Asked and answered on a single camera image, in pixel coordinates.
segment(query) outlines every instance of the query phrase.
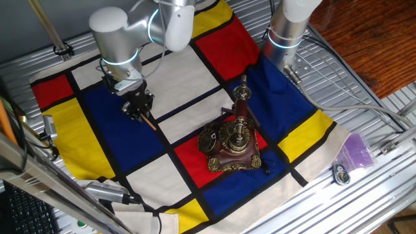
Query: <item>keyboard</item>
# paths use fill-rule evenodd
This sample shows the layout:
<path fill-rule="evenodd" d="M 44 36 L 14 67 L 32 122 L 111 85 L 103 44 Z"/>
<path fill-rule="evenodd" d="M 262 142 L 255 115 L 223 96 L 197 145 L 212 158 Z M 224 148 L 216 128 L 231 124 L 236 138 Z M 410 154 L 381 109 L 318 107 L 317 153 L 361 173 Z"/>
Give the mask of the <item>keyboard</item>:
<path fill-rule="evenodd" d="M 8 183 L 4 192 L 15 234 L 58 233 L 52 206 Z"/>

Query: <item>wooden floor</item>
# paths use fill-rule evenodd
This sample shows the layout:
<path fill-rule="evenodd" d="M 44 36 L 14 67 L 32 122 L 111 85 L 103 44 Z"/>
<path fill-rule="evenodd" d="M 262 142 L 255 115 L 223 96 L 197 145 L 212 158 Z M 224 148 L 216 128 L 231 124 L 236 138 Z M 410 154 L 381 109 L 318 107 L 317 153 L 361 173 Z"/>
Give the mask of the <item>wooden floor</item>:
<path fill-rule="evenodd" d="M 416 203 L 403 209 L 395 217 L 414 215 L 414 214 L 416 214 Z M 395 223 L 395 227 L 400 234 L 416 234 L 416 220 L 397 222 Z M 373 231 L 371 234 L 392 234 L 392 233 L 387 227 L 387 224 L 384 223 L 383 225 L 378 227 L 375 231 Z"/>
<path fill-rule="evenodd" d="M 323 0 L 311 23 L 379 98 L 416 81 L 416 0 Z"/>

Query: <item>ornate brass telephone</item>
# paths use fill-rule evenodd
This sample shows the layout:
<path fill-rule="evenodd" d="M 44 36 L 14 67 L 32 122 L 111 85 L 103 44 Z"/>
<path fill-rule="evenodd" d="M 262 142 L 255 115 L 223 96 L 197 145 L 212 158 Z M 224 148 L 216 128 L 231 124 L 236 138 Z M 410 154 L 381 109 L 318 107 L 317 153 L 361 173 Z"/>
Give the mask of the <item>ornate brass telephone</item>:
<path fill-rule="evenodd" d="M 241 85 L 233 94 L 235 120 L 208 123 L 198 139 L 198 149 L 206 154 L 210 172 L 253 170 L 261 166 L 254 124 L 247 119 L 247 99 L 252 93 L 247 87 L 246 75 L 241 77 Z"/>

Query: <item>red square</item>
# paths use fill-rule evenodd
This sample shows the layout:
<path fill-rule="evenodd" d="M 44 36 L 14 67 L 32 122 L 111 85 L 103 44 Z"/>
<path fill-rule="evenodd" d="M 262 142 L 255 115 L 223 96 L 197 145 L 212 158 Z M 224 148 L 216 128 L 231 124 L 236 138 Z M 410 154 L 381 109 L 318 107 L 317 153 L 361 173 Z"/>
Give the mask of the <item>red square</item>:
<path fill-rule="evenodd" d="M 234 120 L 234 116 L 230 116 L 224 121 L 228 122 L 232 120 Z M 257 131 L 255 134 L 257 136 L 259 149 L 262 149 L 267 145 L 267 143 Z M 175 148 L 175 152 L 183 163 L 183 166 L 187 169 L 191 178 L 194 180 L 196 186 L 201 188 L 220 176 L 223 172 L 211 173 L 208 171 L 207 156 L 198 150 L 198 137 L 199 135 L 178 146 Z"/>
<path fill-rule="evenodd" d="M 73 94 L 65 75 L 35 84 L 32 90 L 41 110 Z"/>
<path fill-rule="evenodd" d="M 260 53 L 236 16 L 229 25 L 196 40 L 195 44 L 224 80 L 243 73 L 247 65 L 257 62 Z"/>

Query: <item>silver robot arm segment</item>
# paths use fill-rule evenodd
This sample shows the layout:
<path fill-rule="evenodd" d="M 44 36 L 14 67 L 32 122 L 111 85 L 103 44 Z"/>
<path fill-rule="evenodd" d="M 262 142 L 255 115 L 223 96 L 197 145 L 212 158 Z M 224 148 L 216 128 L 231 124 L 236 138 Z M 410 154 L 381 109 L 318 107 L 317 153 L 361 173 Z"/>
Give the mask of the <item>silver robot arm segment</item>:
<path fill-rule="evenodd" d="M 264 48 L 265 55 L 283 72 L 292 65 L 294 55 L 312 12 L 322 0 L 282 0 L 272 17 Z"/>
<path fill-rule="evenodd" d="M 122 110 L 132 119 L 148 117 L 153 102 L 141 74 L 139 48 L 153 42 L 173 52 L 184 49 L 192 37 L 195 4 L 196 0 L 140 0 L 128 13 L 106 7 L 91 15 L 89 25 L 108 69 L 103 70 L 103 80 L 111 92 L 127 100 Z"/>
<path fill-rule="evenodd" d="M 116 7 L 93 13 L 90 28 L 109 71 L 122 79 L 133 70 L 141 72 L 138 48 L 148 42 L 165 45 L 171 51 L 185 48 L 192 36 L 194 5 L 195 0 L 161 1 L 166 36 L 159 5 L 153 1 L 141 1 L 128 14 Z"/>

